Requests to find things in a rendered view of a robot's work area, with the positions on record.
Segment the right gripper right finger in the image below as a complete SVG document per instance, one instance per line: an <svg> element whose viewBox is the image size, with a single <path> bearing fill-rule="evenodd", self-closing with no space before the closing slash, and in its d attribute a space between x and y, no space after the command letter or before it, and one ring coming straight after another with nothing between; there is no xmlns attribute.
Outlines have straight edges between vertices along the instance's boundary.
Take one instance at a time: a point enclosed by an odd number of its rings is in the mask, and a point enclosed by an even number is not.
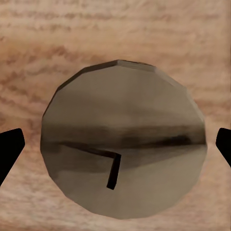
<svg viewBox="0 0 231 231"><path fill-rule="evenodd" d="M231 130L220 128L218 131L216 146L231 167Z"/></svg>

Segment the pillar candle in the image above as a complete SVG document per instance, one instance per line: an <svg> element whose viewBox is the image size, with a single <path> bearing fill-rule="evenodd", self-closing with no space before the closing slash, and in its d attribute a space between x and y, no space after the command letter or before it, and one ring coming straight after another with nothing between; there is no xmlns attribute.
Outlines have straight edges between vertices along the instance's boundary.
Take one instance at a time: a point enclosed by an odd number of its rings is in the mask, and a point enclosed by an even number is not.
<svg viewBox="0 0 231 231"><path fill-rule="evenodd" d="M205 118L187 88L155 66L113 60L58 86L41 125L50 178L89 212L146 218L197 183Z"/></svg>

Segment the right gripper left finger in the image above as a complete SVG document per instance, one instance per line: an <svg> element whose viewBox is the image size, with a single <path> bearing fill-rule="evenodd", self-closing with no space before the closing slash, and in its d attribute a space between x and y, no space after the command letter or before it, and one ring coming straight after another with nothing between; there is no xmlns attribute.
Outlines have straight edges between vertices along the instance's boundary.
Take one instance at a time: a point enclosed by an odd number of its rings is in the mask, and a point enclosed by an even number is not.
<svg viewBox="0 0 231 231"><path fill-rule="evenodd" d="M0 133L0 186L25 147L21 128Z"/></svg>

